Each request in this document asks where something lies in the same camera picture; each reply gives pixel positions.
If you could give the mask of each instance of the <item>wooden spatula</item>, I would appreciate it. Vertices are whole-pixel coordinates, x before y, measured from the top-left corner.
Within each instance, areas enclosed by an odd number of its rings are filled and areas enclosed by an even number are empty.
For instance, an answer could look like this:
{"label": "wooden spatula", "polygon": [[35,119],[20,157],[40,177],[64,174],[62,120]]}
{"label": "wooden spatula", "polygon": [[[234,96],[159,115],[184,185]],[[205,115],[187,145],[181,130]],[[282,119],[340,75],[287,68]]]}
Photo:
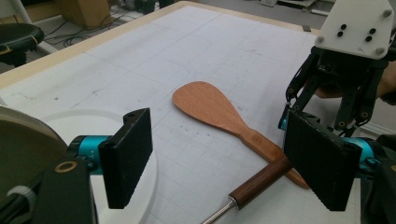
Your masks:
{"label": "wooden spatula", "polygon": [[[180,110],[193,118],[240,138],[267,161],[285,157],[279,146],[249,128],[227,97],[213,85],[202,81],[189,83],[176,90],[172,100]],[[298,186],[309,189],[294,170],[289,170],[286,176]]]}

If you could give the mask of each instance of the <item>spatula handle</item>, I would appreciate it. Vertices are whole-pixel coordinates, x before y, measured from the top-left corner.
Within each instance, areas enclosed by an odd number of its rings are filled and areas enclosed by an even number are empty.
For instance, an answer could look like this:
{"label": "spatula handle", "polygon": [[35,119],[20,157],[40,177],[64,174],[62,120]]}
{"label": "spatula handle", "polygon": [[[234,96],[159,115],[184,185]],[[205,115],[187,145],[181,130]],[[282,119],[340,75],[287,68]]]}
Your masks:
{"label": "spatula handle", "polygon": [[257,174],[231,192],[229,196],[233,198],[237,204],[238,210],[240,210],[291,168],[292,165],[290,161],[283,155],[278,160],[268,163],[268,165]]}
{"label": "spatula handle", "polygon": [[[253,149],[257,154],[265,158],[270,163],[285,157],[282,149],[278,145],[271,142],[268,138],[254,129],[246,130],[240,138],[245,145]],[[298,186],[304,189],[309,189],[309,186],[305,183],[303,178],[296,171],[291,170],[291,168],[286,173],[286,177]]]}

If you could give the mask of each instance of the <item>white table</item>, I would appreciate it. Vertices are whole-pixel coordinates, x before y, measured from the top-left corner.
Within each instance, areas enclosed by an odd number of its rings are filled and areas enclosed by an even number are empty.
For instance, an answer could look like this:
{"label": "white table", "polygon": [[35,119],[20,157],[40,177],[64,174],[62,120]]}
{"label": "white table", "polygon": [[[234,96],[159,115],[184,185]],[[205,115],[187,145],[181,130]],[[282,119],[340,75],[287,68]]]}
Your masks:
{"label": "white table", "polygon": [[[235,137],[177,110],[172,93],[191,81],[210,82],[248,126],[281,146],[283,132],[276,126],[284,91],[314,44],[314,36],[300,30],[179,2],[3,74],[0,96],[37,118],[87,109],[122,115],[150,107],[159,181],[146,223],[200,223],[267,162]],[[337,108],[334,100],[308,105],[324,120]],[[360,185],[354,185],[346,212],[331,213],[311,190],[282,177],[219,223],[360,223]]]}

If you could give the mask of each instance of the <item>black stool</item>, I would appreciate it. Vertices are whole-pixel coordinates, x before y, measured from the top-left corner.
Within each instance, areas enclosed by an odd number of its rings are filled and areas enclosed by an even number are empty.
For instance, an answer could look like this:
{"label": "black stool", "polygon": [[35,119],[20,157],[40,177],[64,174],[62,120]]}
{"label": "black stool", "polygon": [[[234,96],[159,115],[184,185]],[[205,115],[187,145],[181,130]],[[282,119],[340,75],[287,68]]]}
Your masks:
{"label": "black stool", "polygon": [[32,24],[0,24],[0,63],[25,64],[26,51],[35,49],[43,39],[43,31]]}

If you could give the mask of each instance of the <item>metal rod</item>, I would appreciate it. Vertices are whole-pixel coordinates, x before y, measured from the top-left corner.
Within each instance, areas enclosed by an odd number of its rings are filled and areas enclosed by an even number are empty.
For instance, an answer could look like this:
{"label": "metal rod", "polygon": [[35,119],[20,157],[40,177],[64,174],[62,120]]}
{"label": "metal rod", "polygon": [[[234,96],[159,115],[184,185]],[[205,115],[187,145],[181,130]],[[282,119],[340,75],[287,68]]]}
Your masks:
{"label": "metal rod", "polygon": [[229,201],[227,202],[227,204],[224,207],[220,208],[219,211],[215,212],[202,224],[215,223],[219,218],[221,218],[224,214],[226,214],[228,211],[230,211],[233,208],[238,208],[238,205],[236,204],[236,201],[232,197],[229,197]]}

